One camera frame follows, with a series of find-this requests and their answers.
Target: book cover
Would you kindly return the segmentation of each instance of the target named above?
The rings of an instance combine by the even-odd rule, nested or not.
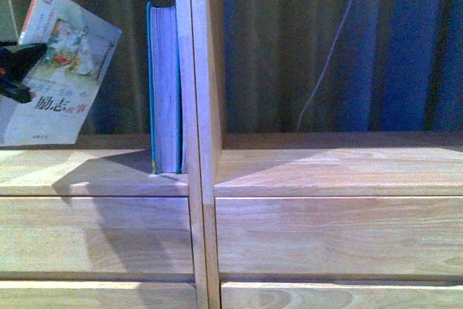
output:
[[[48,50],[23,81],[30,103],[0,96],[0,145],[75,143],[120,35],[71,0],[32,0],[18,44]]]

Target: book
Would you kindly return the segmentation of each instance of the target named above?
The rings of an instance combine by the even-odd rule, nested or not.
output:
[[[153,172],[186,172],[175,6],[147,4],[150,132]]]
[[[35,98],[0,96],[0,146],[75,143],[121,33],[71,0],[32,0],[18,45],[48,48],[22,82]]]

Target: curtain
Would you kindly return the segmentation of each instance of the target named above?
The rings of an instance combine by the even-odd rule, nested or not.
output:
[[[229,132],[294,132],[348,0],[224,0]],[[463,0],[353,0],[302,131],[463,128]]]

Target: white cord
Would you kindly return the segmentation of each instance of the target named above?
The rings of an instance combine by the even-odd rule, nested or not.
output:
[[[8,5],[9,5],[9,11],[10,11],[11,14],[12,14],[14,32],[16,33],[16,40],[17,40],[17,39],[18,39],[18,36],[19,36],[19,33],[18,33],[18,31],[17,31],[16,17],[14,16],[12,0],[8,0]]]
[[[344,23],[346,22],[347,15],[349,14],[350,7],[352,5],[353,0],[349,0],[347,3],[346,11],[344,12],[344,16],[342,17],[341,23],[339,23],[338,30],[336,31],[336,34],[333,39],[333,43],[331,44],[330,51],[328,52],[328,56],[326,57],[325,65],[323,67],[323,70],[320,74],[320,77],[318,78],[317,83],[315,84],[315,87],[313,89],[312,94],[310,95],[309,100],[307,103],[304,105],[304,107],[301,110],[301,113],[299,114],[299,119],[297,120],[297,126],[296,126],[296,132],[299,132],[299,129],[301,127],[301,122],[302,122],[302,116],[304,116],[305,111],[307,110],[307,107],[310,105],[310,103],[313,100],[313,97],[315,96],[315,93],[317,92],[318,87],[320,87],[321,80],[325,77],[326,70],[328,69],[330,60],[331,60],[331,55],[333,54],[334,46],[336,45],[336,42],[338,41],[339,33],[341,32]]]

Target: light wood surface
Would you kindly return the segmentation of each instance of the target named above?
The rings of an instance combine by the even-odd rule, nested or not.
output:
[[[0,282],[2,309],[195,309],[189,284]]]
[[[190,223],[198,309],[209,306],[191,0],[176,0],[182,105],[186,119]]]
[[[233,150],[222,152],[217,197],[463,193],[461,133],[231,138],[227,146]]]
[[[149,148],[144,135],[0,148],[0,195],[187,196],[186,174],[151,174]]]
[[[203,199],[205,260],[210,309],[220,308],[213,183],[224,127],[223,0],[191,0],[197,125]]]
[[[217,198],[224,275],[463,275],[463,197]]]
[[[456,309],[463,287],[222,284],[222,309]]]
[[[187,198],[0,198],[0,278],[191,279]]]

